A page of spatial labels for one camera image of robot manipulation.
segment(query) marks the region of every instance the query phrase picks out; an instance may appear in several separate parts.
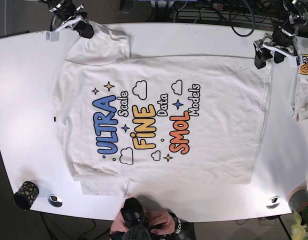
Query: blue lettering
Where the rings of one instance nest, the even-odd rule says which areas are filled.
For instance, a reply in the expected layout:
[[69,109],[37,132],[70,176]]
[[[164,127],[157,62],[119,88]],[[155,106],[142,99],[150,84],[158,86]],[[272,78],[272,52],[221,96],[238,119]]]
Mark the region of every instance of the blue lettering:
[[110,112],[106,116],[101,112],[94,113],[94,116],[93,116],[94,129],[95,129],[95,133],[97,136],[101,135],[101,131],[105,131],[105,132],[114,131],[114,130],[107,130],[109,128],[112,128],[112,129],[114,128],[116,131],[115,127],[100,126],[101,124],[111,124],[111,125],[118,124],[118,121],[116,119],[112,119],[114,115],[115,114],[113,112]]
[[111,142],[101,142],[101,141],[98,141],[96,143],[96,145],[99,146],[99,147],[110,148],[110,149],[98,149],[97,152],[99,154],[114,154],[114,153],[116,153],[118,151],[118,147],[114,143],[111,143]]
[[118,135],[116,134],[116,127],[115,131],[111,131],[110,132],[110,137],[102,137],[102,136],[98,136],[96,138],[97,142],[111,142],[111,143],[117,143],[118,142]]
[[93,101],[93,106],[99,109],[103,109],[108,112],[116,113],[116,108],[110,106],[110,102],[114,101],[116,97],[114,95],[105,96]]

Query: yellow sticker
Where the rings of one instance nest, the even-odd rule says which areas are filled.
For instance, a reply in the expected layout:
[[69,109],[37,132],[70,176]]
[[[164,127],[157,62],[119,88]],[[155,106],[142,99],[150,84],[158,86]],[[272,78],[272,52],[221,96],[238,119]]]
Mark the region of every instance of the yellow sticker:
[[308,54],[302,55],[303,64],[299,67],[299,73],[308,75]]

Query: folded cloth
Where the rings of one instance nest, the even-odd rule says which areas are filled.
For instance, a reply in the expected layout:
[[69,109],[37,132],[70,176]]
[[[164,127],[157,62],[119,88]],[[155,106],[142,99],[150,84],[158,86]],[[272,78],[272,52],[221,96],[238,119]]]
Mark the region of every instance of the folded cloth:
[[308,119],[308,39],[298,38],[303,64],[291,90],[291,113],[297,121]]

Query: cloud doodle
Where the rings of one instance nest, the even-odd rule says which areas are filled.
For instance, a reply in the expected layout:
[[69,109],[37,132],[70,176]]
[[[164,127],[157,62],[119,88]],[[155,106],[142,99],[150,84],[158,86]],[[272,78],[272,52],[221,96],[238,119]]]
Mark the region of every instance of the cloud doodle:
[[151,154],[151,157],[154,161],[159,161],[159,160],[161,160],[161,152],[159,150],[157,150],[156,152],[153,152]]
[[173,91],[176,95],[182,95],[182,93],[183,93],[183,81],[177,80],[176,82],[174,82],[172,84],[171,88],[173,89]]
[[133,149],[130,147],[123,148],[120,151],[119,161],[122,164],[133,165],[134,164]]
[[148,97],[148,83],[145,80],[137,81],[132,92],[139,99],[145,100]]

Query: graphic print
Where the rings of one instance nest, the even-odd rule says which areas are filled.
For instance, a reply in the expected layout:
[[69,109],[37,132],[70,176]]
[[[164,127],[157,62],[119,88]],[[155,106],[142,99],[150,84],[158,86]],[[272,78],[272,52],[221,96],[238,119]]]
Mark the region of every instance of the graphic print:
[[176,103],[173,103],[173,105],[177,107],[177,110],[179,110],[180,106],[183,106],[184,104],[180,103],[180,101],[177,99]]
[[151,154],[151,157],[154,161],[159,161],[161,160],[161,151],[157,150],[156,152],[153,152]]
[[[190,119],[199,116],[201,86],[183,86],[180,79],[174,83],[173,81],[167,85],[171,88],[161,88],[163,92],[152,91],[153,86],[148,86],[147,80],[142,79],[135,80],[134,84],[118,92],[112,91],[113,94],[108,95],[104,94],[104,90],[94,88],[94,95],[98,92],[102,95],[92,102],[95,107],[92,116],[95,143],[101,160],[117,160],[121,164],[131,166],[134,165],[134,157],[137,159],[144,154],[141,157],[142,161],[159,162],[164,158],[169,163],[177,157],[170,154],[181,156],[190,151]],[[110,92],[115,86],[108,81],[104,87]],[[148,87],[151,87],[150,95],[147,92]],[[183,95],[183,87],[189,94]],[[169,116],[169,110],[174,113],[172,116]]]
[[156,115],[159,117],[166,117],[169,109],[169,95],[167,93],[161,94],[160,100],[157,101],[157,104],[159,104],[159,110]]
[[299,67],[299,73],[308,75],[308,54],[302,55],[303,64]]
[[176,95],[182,95],[182,93],[183,93],[183,81],[177,80],[176,82],[174,82],[172,84],[171,88],[173,89],[173,92]]
[[[116,134],[117,128],[108,125],[117,125],[118,121],[113,119],[116,113],[116,108],[110,103],[116,99],[114,95],[101,97],[92,102],[92,105],[100,110],[106,111],[105,116],[102,112],[95,112],[93,115],[94,130],[96,134],[96,146],[100,147],[97,152],[99,154],[114,154],[118,151],[115,143],[118,142]],[[102,132],[108,132],[110,137],[101,136]]]
[[139,99],[145,100],[148,97],[148,83],[145,80],[137,81],[132,92]]
[[171,157],[169,154],[167,154],[166,157],[163,157],[164,159],[167,160],[167,162],[169,162],[173,157]]
[[111,85],[110,82],[107,83],[107,85],[104,85],[105,88],[108,89],[108,91],[111,90],[111,88],[114,88],[115,86]]
[[124,131],[126,132],[128,129],[130,129],[129,127],[127,127],[126,126],[126,124],[123,126],[123,127],[121,127],[121,129],[124,129]]
[[95,87],[94,90],[93,90],[92,92],[94,92],[95,95],[96,95],[99,91],[98,91],[98,90],[96,89],[96,87]]
[[169,142],[169,150],[172,153],[180,151],[181,154],[187,154],[190,151],[189,140],[184,139],[184,135],[188,135],[189,124],[188,120],[191,117],[188,111],[184,111],[183,116],[171,116],[169,120],[173,121],[173,128],[175,131],[171,131],[169,135],[173,137]]
[[154,149],[156,147],[155,143],[147,143],[145,139],[138,138],[154,138],[156,136],[156,127],[153,126],[155,121],[156,111],[152,104],[146,107],[142,107],[139,111],[138,106],[132,106],[133,111],[133,123],[138,124],[134,128],[134,131],[130,134],[132,137],[133,145],[135,149]]
[[119,161],[122,164],[133,165],[134,164],[133,149],[130,147],[123,148],[120,151]]

